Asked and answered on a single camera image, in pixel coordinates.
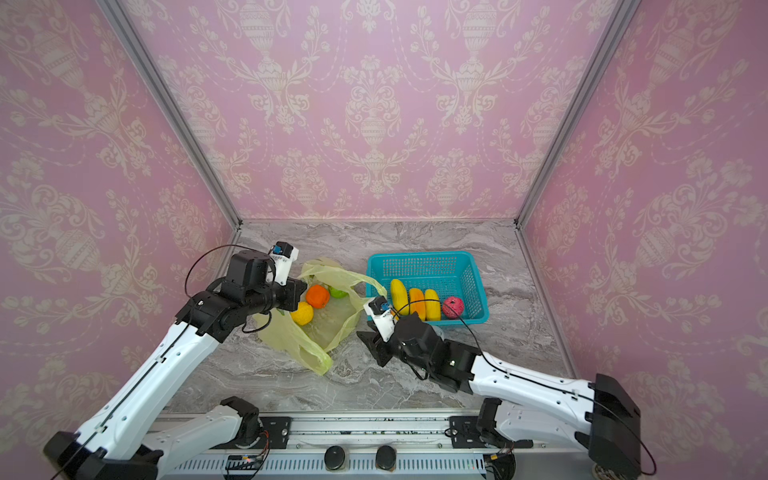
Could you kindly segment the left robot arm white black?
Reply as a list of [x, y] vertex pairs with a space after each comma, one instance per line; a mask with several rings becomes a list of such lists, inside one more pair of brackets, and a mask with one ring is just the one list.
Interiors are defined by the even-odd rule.
[[298, 248], [244, 248], [225, 276], [189, 296], [149, 358], [104, 407], [75, 431], [59, 431], [43, 453], [64, 479], [159, 479], [218, 445], [267, 439], [259, 410], [229, 397], [210, 412], [152, 434], [149, 429], [191, 373], [252, 315], [293, 312], [306, 282], [290, 277]]

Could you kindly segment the yellow toy lemon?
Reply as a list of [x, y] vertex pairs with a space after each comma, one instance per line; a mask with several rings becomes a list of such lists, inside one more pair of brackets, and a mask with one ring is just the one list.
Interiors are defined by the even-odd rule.
[[314, 315], [314, 307], [307, 302], [301, 301], [297, 309], [291, 313], [291, 318], [297, 325], [305, 326], [313, 321]]

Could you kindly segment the pink toy fruit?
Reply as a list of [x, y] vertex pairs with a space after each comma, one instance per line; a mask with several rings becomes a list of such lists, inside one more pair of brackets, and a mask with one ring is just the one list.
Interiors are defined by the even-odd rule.
[[464, 313], [464, 302], [456, 296], [447, 297], [441, 305], [442, 315], [445, 319], [460, 319]]

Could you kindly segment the yellow toy banana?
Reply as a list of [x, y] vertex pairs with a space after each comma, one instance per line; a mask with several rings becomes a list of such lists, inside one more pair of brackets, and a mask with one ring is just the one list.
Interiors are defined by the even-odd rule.
[[424, 292], [425, 318], [428, 322], [440, 321], [442, 306], [438, 293], [433, 289]]

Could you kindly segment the yellow toy corn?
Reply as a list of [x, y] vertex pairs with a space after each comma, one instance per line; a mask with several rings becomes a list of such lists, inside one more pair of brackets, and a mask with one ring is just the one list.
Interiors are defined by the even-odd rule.
[[399, 279], [392, 279], [390, 282], [391, 304], [398, 316], [408, 315], [409, 296], [404, 283]]

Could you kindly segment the orange yellow toy mango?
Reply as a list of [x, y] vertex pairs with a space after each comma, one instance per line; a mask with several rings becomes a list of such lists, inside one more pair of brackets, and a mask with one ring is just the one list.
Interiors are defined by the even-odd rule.
[[421, 289], [411, 288], [409, 290], [409, 312], [417, 315], [420, 321], [426, 320], [426, 302], [425, 295]]

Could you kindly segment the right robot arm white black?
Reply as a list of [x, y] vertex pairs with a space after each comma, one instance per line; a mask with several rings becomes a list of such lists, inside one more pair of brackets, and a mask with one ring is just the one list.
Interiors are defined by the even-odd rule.
[[626, 479], [643, 474], [640, 409], [611, 376], [566, 379], [517, 367], [443, 338], [415, 315], [380, 315], [357, 336], [381, 367], [397, 359], [421, 380], [482, 397], [476, 431], [485, 445], [511, 450], [524, 440], [564, 439], [603, 469]]

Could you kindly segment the yellow-green plastic bag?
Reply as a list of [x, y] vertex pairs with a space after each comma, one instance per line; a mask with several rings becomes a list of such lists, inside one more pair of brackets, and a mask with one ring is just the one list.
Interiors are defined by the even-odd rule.
[[308, 286], [335, 289], [345, 295], [329, 298], [327, 305], [313, 309], [313, 318], [305, 325], [289, 313], [274, 309], [270, 314], [256, 314], [249, 323], [257, 327], [259, 339], [275, 351], [290, 355], [303, 367], [318, 375], [332, 367], [330, 352], [356, 328], [364, 306], [387, 289], [377, 280], [347, 270], [338, 262], [320, 257], [304, 263], [299, 278]]

